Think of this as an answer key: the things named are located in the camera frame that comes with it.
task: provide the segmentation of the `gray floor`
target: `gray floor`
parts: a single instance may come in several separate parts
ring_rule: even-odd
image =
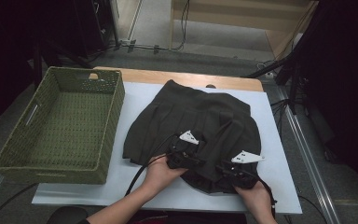
[[[158,4],[162,7],[167,7],[167,2],[162,0],[143,1],[140,17],[133,34],[137,44],[159,44],[161,47],[165,47],[164,45],[168,44],[166,30],[165,28],[160,28],[166,27],[167,21],[162,19],[166,15],[161,15],[160,17],[156,15],[158,14],[156,12],[163,11],[158,10]],[[254,72],[258,63],[270,60],[273,57],[266,38],[263,38],[262,32],[259,30],[238,29],[227,26],[216,27],[205,25],[205,23],[197,24],[196,22],[188,25],[187,33],[189,38],[187,40],[189,43],[186,43],[185,50],[181,52],[160,51],[155,54],[152,50],[134,49],[129,52],[128,49],[121,48],[117,51],[107,51],[92,65],[238,77]],[[193,33],[199,29],[210,30],[202,32],[200,35]],[[229,37],[234,39],[227,40],[227,34],[230,34]],[[244,34],[249,38],[244,38],[243,40],[239,38]],[[180,38],[180,31],[175,31],[174,40],[180,40]],[[66,66],[76,65],[68,62]],[[278,87],[273,83],[273,80],[265,77],[260,77],[259,79],[263,83],[263,88],[268,94],[269,100],[272,103],[280,100]],[[33,93],[34,87],[30,86],[1,116],[0,149]],[[312,124],[304,115],[301,106],[297,108],[297,112],[303,132],[310,144],[313,158],[322,172],[324,182],[333,199],[341,223],[358,223],[357,174],[344,164],[332,164],[324,159],[323,145],[317,138]],[[320,209],[310,177],[286,116],[283,116],[282,119],[282,144],[298,194],[307,197]],[[26,185],[4,180],[0,188],[0,204],[24,187]],[[35,188],[25,192],[2,210],[0,223],[46,223],[48,217],[58,207],[32,205],[31,200],[34,191]],[[292,216],[293,223],[324,223],[310,203],[304,200],[300,201],[303,214]],[[99,207],[90,206],[86,208],[90,213],[100,209]],[[251,217],[249,219],[250,223],[255,223]],[[278,215],[277,220],[279,223],[286,223],[283,215]]]

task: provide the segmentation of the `dark garment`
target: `dark garment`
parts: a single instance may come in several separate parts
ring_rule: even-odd
[[[195,154],[204,163],[182,178],[207,193],[235,193],[216,165],[243,150],[259,155],[261,143],[250,106],[227,93],[207,93],[168,81],[131,125],[123,158],[145,165],[152,156],[167,152],[171,139],[156,149],[164,139],[186,131],[202,142]],[[244,165],[255,175],[256,166],[257,162]]]

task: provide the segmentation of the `person's hand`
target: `person's hand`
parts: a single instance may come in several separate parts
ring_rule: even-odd
[[[260,181],[257,181],[252,189],[235,187],[240,194],[248,210],[259,224],[277,223],[271,213],[271,200],[269,193]]]
[[[186,171],[187,169],[184,168],[170,169],[167,165],[167,157],[161,157],[147,167],[146,177],[141,187],[147,189],[150,196],[154,197]]]

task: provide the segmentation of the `wicker basket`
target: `wicker basket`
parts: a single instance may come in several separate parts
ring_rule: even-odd
[[[0,174],[105,183],[124,94],[120,71],[49,68],[0,152]]]

